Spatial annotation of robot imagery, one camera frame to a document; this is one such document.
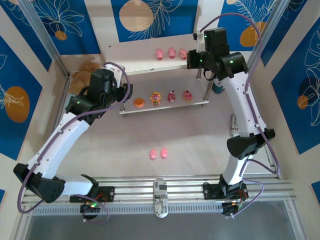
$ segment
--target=toy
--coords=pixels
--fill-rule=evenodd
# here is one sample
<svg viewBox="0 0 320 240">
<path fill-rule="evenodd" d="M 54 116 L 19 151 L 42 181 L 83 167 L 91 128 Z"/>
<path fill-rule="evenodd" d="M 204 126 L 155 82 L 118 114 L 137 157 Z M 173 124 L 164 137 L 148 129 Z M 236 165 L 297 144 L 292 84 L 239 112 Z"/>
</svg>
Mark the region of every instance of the toy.
<svg viewBox="0 0 320 240">
<path fill-rule="evenodd" d="M 157 59 L 161 60 L 164 57 L 164 51 L 162 51 L 161 48 L 158 48 L 155 51 L 155 56 L 156 56 Z"/>
<path fill-rule="evenodd" d="M 173 47 L 169 47 L 168 49 L 168 56 L 173 59 L 176 56 L 176 50 Z"/>
<path fill-rule="evenodd" d="M 183 96 L 183 100 L 186 102 L 190 102 L 193 98 L 192 93 L 189 90 L 185 90 L 182 96 Z"/>
<path fill-rule="evenodd" d="M 74 95 L 78 95 L 80 91 L 89 86 L 91 73 L 100 68 L 100 65 L 96 62 L 85 61 L 82 63 L 78 71 L 74 72 L 71 77 L 71 83 L 68 92 Z"/>
<path fill-rule="evenodd" d="M 163 159 L 165 159 L 168 155 L 168 150 L 164 147 L 161 149 L 160 155 Z"/>
<path fill-rule="evenodd" d="M 167 99 L 167 101 L 168 101 L 169 103 L 174 103 L 175 100 L 176 100 L 176 94 L 175 94 L 175 91 L 172 90 L 171 92 L 168 93 L 168 99 Z"/>
<path fill-rule="evenodd" d="M 180 58 L 182 59 L 187 59 L 187 50 L 185 50 L 184 48 L 181 48 L 180 51 L 179 51 L 179 55 L 180 55 Z"/>
<path fill-rule="evenodd" d="M 150 96 L 150 100 L 153 103 L 153 105 L 159 105 L 161 103 L 161 94 L 158 92 L 154 92 Z"/>
<path fill-rule="evenodd" d="M 151 149 L 151 151 L 150 151 L 150 158 L 153 160 L 153 159 L 156 158 L 156 156 L 157 156 L 157 151 L 156 151 L 154 148 Z"/>
<path fill-rule="evenodd" d="M 145 105 L 145 100 L 143 98 L 136 98 L 134 101 L 133 101 L 133 105 L 136 107 L 136 108 L 142 108 L 144 105 Z"/>
</svg>

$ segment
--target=brown stuffed toy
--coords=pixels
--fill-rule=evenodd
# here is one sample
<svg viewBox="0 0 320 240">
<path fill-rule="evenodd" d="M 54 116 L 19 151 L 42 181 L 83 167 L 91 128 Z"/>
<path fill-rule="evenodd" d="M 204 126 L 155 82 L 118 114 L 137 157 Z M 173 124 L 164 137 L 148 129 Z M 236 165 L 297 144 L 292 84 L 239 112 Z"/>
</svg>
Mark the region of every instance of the brown stuffed toy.
<svg viewBox="0 0 320 240">
<path fill-rule="evenodd" d="M 80 91 L 90 84 L 91 73 L 100 68 L 99 63 L 86 61 L 79 67 L 79 71 L 74 72 L 72 80 L 68 89 L 68 92 L 74 95 L 78 95 Z"/>
</svg>

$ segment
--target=white table surface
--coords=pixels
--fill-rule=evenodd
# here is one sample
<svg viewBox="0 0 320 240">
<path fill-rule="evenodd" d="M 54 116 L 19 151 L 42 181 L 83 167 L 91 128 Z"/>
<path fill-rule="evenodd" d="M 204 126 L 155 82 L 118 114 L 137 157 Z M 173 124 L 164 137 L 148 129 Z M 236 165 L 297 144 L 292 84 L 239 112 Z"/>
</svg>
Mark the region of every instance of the white table surface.
<svg viewBox="0 0 320 240">
<path fill-rule="evenodd" d="M 169 73 L 173 75 L 162 71 L 157 77 Z M 131 83 L 143 81 L 142 76 L 150 79 L 150 74 L 133 75 Z M 58 174 L 92 177 L 221 174 L 230 155 L 227 139 L 231 137 L 232 113 L 225 91 L 212 92 L 206 107 L 185 106 L 132 113 L 127 117 L 122 117 L 118 109 L 111 110 L 76 141 Z M 168 150 L 167 159 L 160 157 L 163 147 Z M 158 156 L 150 160 L 149 152 L 153 148 Z M 264 148 L 255 159 L 269 164 Z M 245 173 L 268 172 L 250 164 Z"/>
</svg>

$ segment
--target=small figurine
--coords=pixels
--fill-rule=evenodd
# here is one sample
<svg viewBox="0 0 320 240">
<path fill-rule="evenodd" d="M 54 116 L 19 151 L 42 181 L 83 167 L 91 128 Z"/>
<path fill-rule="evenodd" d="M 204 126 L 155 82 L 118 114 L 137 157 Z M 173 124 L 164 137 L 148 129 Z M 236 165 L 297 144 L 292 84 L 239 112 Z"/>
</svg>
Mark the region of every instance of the small figurine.
<svg viewBox="0 0 320 240">
<path fill-rule="evenodd" d="M 169 47 L 168 56 L 173 59 L 176 56 L 176 50 L 173 47 Z"/>
<path fill-rule="evenodd" d="M 172 90 L 171 92 L 168 93 L 168 99 L 167 99 L 167 101 L 168 101 L 169 103 L 174 103 L 175 100 L 176 100 L 176 94 L 175 94 L 175 91 Z"/>
<path fill-rule="evenodd" d="M 152 93 L 150 96 L 150 100 L 153 103 L 153 105 L 159 105 L 161 103 L 161 94 L 158 92 Z"/>
<path fill-rule="evenodd" d="M 133 101 L 133 105 L 136 107 L 136 108 L 142 108 L 144 105 L 145 105 L 145 100 L 143 98 L 136 98 L 134 101 Z"/>
<path fill-rule="evenodd" d="M 153 159 L 156 158 L 156 156 L 157 156 L 157 151 L 156 151 L 154 148 L 151 149 L 151 151 L 150 151 L 150 158 L 153 160 Z"/>
<path fill-rule="evenodd" d="M 164 147 L 161 149 L 160 155 L 163 159 L 165 159 L 168 155 L 168 150 Z"/>
<path fill-rule="evenodd" d="M 161 48 L 158 48 L 155 51 L 155 56 L 156 56 L 157 59 L 161 60 L 164 57 L 164 51 L 162 51 Z"/>
<path fill-rule="evenodd" d="M 184 48 L 181 48 L 180 51 L 179 51 L 179 55 L 180 55 L 180 58 L 182 59 L 187 59 L 187 50 L 185 50 Z"/>
<path fill-rule="evenodd" d="M 189 90 L 186 90 L 183 92 L 183 100 L 185 102 L 190 102 L 192 98 L 193 98 L 192 93 Z"/>
</svg>

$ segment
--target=shelf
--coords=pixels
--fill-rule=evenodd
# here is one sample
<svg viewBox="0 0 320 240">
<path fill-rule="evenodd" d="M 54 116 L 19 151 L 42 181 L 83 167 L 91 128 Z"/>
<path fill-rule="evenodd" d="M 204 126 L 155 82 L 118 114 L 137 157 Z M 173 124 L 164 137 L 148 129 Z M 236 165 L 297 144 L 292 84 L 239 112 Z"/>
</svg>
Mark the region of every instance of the shelf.
<svg viewBox="0 0 320 240">
<path fill-rule="evenodd" d="M 168 57 L 168 49 L 176 50 L 176 57 Z M 128 75 L 153 73 L 173 69 L 185 69 L 187 61 L 179 56 L 180 48 L 187 51 L 196 49 L 197 43 L 192 34 L 168 36 L 145 39 L 139 41 L 117 42 L 109 45 L 106 49 L 105 58 L 125 67 Z M 164 52 L 163 59 L 156 58 L 156 50 L 161 48 Z M 241 52 L 247 61 L 251 51 Z"/>
<path fill-rule="evenodd" d="M 204 100 L 204 95 L 207 89 L 208 81 L 196 79 L 196 75 L 187 75 L 180 77 L 172 77 L 166 79 L 150 79 L 138 82 L 133 82 L 133 94 L 130 100 L 124 104 L 124 111 L 119 111 L 120 114 L 131 114 L 138 112 L 146 112 L 153 110 L 177 108 L 183 106 L 192 106 L 199 104 L 207 104 L 209 101 Z M 175 91 L 175 102 L 167 101 L 168 93 Z M 183 100 L 183 92 L 189 90 L 193 99 L 190 102 Z M 153 92 L 161 94 L 161 103 L 154 106 L 150 101 L 150 96 Z M 136 98 L 143 98 L 145 101 L 144 107 L 137 108 L 133 102 Z"/>
</svg>

